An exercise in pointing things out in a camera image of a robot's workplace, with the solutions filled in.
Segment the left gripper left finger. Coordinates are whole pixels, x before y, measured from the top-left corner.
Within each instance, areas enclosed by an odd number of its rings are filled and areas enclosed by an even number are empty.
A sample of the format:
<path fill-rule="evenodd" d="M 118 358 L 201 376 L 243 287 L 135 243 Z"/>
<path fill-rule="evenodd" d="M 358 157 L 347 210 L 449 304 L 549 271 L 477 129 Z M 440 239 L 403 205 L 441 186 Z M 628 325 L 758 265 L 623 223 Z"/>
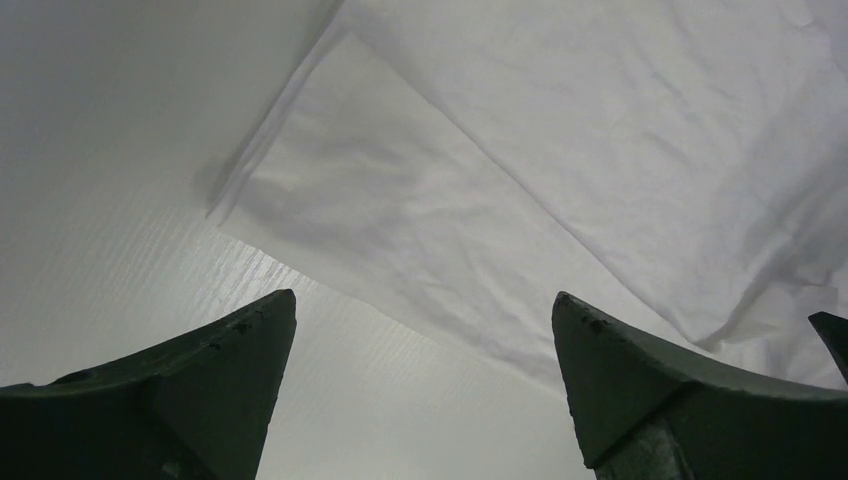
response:
<path fill-rule="evenodd" d="M 5 479 L 252 479 L 295 336 L 274 291 L 46 385 L 1 391 Z"/>

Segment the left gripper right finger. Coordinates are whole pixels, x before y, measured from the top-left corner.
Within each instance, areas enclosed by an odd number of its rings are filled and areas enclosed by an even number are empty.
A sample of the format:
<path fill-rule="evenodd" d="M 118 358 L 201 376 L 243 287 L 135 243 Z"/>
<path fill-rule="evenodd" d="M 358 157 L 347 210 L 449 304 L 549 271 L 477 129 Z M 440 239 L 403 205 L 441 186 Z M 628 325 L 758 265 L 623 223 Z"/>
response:
<path fill-rule="evenodd" d="M 599 479 L 843 479 L 847 395 L 733 367 L 568 293 L 552 329 L 584 464 Z"/>

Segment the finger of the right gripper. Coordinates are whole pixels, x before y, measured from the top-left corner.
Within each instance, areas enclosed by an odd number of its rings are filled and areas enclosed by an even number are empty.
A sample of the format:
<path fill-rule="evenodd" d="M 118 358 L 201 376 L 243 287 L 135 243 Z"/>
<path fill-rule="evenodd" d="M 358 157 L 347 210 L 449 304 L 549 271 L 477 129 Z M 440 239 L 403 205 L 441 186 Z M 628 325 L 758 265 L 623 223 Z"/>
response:
<path fill-rule="evenodd" d="M 814 385 L 847 384 L 847 320 L 827 312 L 808 317 L 818 335 L 811 350 Z"/>

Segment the white t shirt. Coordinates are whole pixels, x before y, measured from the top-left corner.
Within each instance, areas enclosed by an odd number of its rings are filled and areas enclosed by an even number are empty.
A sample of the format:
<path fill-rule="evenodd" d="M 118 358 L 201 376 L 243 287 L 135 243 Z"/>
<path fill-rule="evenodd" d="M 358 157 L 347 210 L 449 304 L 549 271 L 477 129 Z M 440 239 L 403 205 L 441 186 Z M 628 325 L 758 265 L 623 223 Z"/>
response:
<path fill-rule="evenodd" d="M 553 390 L 562 291 L 844 389 L 847 5 L 346 1 L 210 216 Z"/>

